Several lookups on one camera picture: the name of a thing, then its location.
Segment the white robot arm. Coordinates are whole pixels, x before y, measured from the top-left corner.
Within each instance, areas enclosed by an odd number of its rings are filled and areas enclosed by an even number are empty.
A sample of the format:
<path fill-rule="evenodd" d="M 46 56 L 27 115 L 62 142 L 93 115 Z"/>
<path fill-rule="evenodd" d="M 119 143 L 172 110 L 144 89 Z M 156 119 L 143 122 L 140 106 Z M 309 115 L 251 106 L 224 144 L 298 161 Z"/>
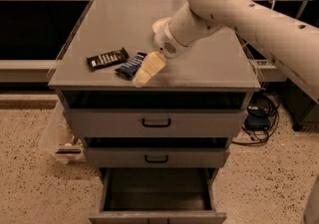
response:
<path fill-rule="evenodd" d="M 233 30 L 313 101 L 319 99 L 319 31 L 252 0 L 186 0 L 176 12 L 146 26 L 142 39 L 171 57 L 169 43 L 182 55 L 221 28 Z"/>

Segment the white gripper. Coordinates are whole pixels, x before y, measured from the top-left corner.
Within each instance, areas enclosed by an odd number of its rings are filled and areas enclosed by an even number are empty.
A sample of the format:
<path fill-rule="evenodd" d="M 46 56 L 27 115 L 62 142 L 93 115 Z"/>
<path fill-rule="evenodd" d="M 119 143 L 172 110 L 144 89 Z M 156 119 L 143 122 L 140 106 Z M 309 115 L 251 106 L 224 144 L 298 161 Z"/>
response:
<path fill-rule="evenodd" d="M 173 36 L 168 22 L 154 35 L 154 46 L 158 52 L 148 53 L 133 78 L 133 84 L 137 88 L 143 87 L 152 76 L 157 74 L 166 65 L 166 58 L 176 58 L 181 55 L 187 46 L 179 43 Z"/>

